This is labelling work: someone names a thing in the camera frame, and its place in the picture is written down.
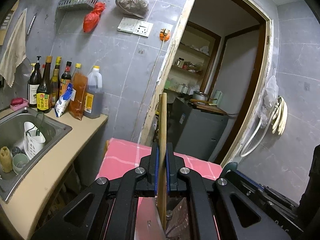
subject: stainless steel sink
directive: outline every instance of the stainless steel sink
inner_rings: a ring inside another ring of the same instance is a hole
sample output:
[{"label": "stainless steel sink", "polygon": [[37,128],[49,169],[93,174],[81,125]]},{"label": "stainless steel sink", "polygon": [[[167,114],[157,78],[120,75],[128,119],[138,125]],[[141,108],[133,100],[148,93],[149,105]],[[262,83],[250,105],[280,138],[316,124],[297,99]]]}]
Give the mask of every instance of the stainless steel sink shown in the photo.
[{"label": "stainless steel sink", "polygon": [[46,115],[43,116],[42,113],[38,114],[38,111],[28,107],[15,111],[0,119],[0,148],[7,146],[9,150],[12,150],[15,146],[19,147],[21,150],[24,148],[24,122],[32,122],[39,128],[41,121],[42,125],[40,131],[45,137],[44,148],[23,167],[18,175],[14,171],[5,173],[2,168],[0,168],[0,196],[6,203],[32,167],[35,166],[58,141],[70,132],[72,127],[47,117]]}]

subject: red plastic bag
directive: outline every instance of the red plastic bag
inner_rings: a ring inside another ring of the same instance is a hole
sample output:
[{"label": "red plastic bag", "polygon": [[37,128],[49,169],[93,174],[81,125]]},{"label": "red plastic bag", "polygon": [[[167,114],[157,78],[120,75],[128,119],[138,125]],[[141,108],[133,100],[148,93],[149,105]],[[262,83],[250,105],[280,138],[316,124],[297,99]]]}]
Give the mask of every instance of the red plastic bag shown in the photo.
[{"label": "red plastic bag", "polygon": [[93,11],[88,13],[83,20],[83,31],[88,33],[98,24],[100,20],[100,14],[106,8],[103,2],[97,2],[93,8]]}]

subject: cooking pot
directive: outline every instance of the cooking pot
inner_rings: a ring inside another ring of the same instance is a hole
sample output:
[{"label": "cooking pot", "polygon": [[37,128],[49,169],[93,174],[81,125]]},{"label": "cooking pot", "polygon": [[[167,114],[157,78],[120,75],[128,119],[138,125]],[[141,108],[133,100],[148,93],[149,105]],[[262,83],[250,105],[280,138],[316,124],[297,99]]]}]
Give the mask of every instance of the cooking pot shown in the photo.
[{"label": "cooking pot", "polygon": [[192,95],[193,99],[196,100],[202,100],[202,101],[208,101],[209,96],[205,93],[199,92],[199,91],[194,91]]}]

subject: pink soap dish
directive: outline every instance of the pink soap dish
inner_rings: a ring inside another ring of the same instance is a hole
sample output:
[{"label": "pink soap dish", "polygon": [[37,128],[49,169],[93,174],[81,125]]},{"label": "pink soap dish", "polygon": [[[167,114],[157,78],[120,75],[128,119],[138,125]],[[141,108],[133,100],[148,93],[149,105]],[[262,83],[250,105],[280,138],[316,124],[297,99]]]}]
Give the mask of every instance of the pink soap dish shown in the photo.
[{"label": "pink soap dish", "polygon": [[24,98],[23,99],[23,103],[22,104],[19,104],[19,105],[10,105],[10,108],[13,110],[13,111],[17,111],[21,108],[24,108],[24,107],[27,107],[28,106],[28,101]]}]

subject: plastic jug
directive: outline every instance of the plastic jug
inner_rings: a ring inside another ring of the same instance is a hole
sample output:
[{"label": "plastic jug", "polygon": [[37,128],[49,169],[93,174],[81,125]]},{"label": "plastic jug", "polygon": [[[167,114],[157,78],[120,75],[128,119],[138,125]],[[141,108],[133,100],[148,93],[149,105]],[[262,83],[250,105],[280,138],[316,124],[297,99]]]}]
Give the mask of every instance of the plastic jug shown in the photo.
[{"label": "plastic jug", "polygon": [[102,111],[103,90],[102,76],[99,73],[99,66],[93,66],[92,72],[88,75],[88,85],[84,103],[84,116],[98,118]]}]

